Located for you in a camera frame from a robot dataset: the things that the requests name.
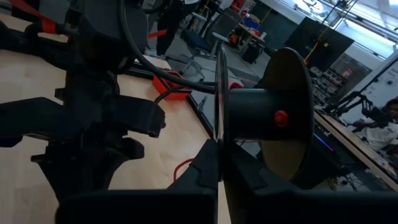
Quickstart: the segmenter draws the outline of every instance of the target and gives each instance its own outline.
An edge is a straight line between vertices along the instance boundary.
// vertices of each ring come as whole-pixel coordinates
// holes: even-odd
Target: laboratory room
[[[397,30],[387,0],[0,0],[0,223],[390,222]]]

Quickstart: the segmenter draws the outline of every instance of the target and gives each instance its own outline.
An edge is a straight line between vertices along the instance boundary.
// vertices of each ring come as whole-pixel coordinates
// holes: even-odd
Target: red strap
[[[150,34],[148,34],[148,39],[165,35],[166,32],[167,32],[167,30],[161,30],[161,31],[150,33]]]
[[[17,7],[18,9],[35,15],[37,17],[40,17],[42,20],[42,28],[43,28],[43,32],[46,32],[48,34],[56,34],[56,23],[49,19],[48,17],[45,17],[43,15],[41,15],[41,13],[39,11],[37,11],[36,9],[34,9],[32,6],[30,6],[29,4],[27,4],[24,0],[10,0],[10,3]]]

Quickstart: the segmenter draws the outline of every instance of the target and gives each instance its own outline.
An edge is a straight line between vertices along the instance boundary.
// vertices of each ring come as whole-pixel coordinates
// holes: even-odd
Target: desk
[[[21,21],[7,18],[16,29]],[[120,75],[123,95],[154,100],[159,94],[149,80]],[[44,96],[65,84],[65,71],[31,55],[0,50],[0,103]],[[111,189],[164,189],[172,183],[175,166],[196,156],[208,135],[185,101],[162,101],[167,126],[158,139],[129,132],[146,147],[143,159],[125,162],[114,174]],[[58,202],[31,155],[47,143],[32,138],[12,149],[0,149],[0,223],[53,223]],[[219,223],[230,223],[223,184],[219,184]]]
[[[392,189],[398,191],[398,184],[394,180],[394,178],[397,179],[397,174],[387,161],[331,116],[320,114],[319,112],[314,113],[314,115],[316,121],[334,135],[359,160],[366,164],[374,174],[380,177]]]
[[[262,44],[262,45],[265,44],[264,40],[261,39],[258,35],[256,35],[256,34],[253,32],[253,30],[251,30],[251,29],[248,28],[247,26],[245,26],[245,25],[243,25],[243,24],[239,24],[238,27],[241,28],[241,29],[243,29],[246,33],[249,34],[248,39],[243,43],[243,46],[240,48],[240,50],[239,50],[240,52],[241,52],[242,50],[244,50],[244,49],[248,46],[248,44],[250,43],[250,41],[251,41],[253,38],[255,38],[255,40],[256,40],[257,42],[259,42],[260,44]]]

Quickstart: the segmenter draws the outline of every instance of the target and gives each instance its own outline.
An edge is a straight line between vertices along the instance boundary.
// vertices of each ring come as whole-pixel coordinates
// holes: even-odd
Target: black disc
[[[228,68],[225,49],[220,47],[215,74],[214,139],[223,149],[228,143]]]
[[[313,94],[308,68],[295,50],[280,49],[270,59],[261,85],[266,90],[300,93],[303,96],[299,100],[299,109],[304,111],[304,115],[295,127],[297,137],[283,141],[261,141],[267,167],[282,178],[293,181],[307,161],[313,136]]]

